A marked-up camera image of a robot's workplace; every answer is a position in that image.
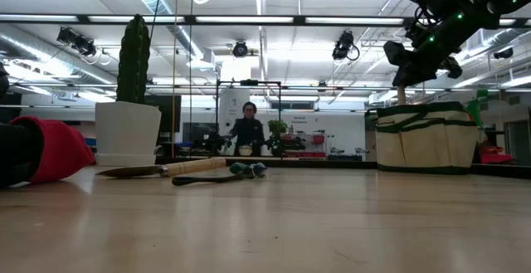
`cactus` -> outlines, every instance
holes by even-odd
[[[140,15],[125,28],[122,48],[119,51],[117,101],[144,103],[148,80],[149,30]]]

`wooden handle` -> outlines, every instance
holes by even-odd
[[[166,168],[168,169],[168,176],[173,177],[181,174],[224,168],[225,165],[226,161],[224,158],[210,158],[205,160],[166,164]]]

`black shirt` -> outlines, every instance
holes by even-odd
[[[251,144],[256,141],[259,145],[264,143],[264,130],[258,119],[237,119],[231,130],[232,136],[238,136],[236,145]]]

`black hair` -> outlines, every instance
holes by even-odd
[[[255,103],[253,103],[253,102],[247,102],[247,103],[245,103],[245,104],[243,105],[243,108],[241,109],[241,111],[245,111],[245,110],[246,110],[246,107],[249,106],[249,105],[252,106],[252,109],[253,109],[253,110],[255,111],[255,113],[256,113],[256,105],[255,105]]]

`white plant pot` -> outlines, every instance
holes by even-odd
[[[128,102],[96,103],[96,163],[100,166],[155,164],[160,111]]]

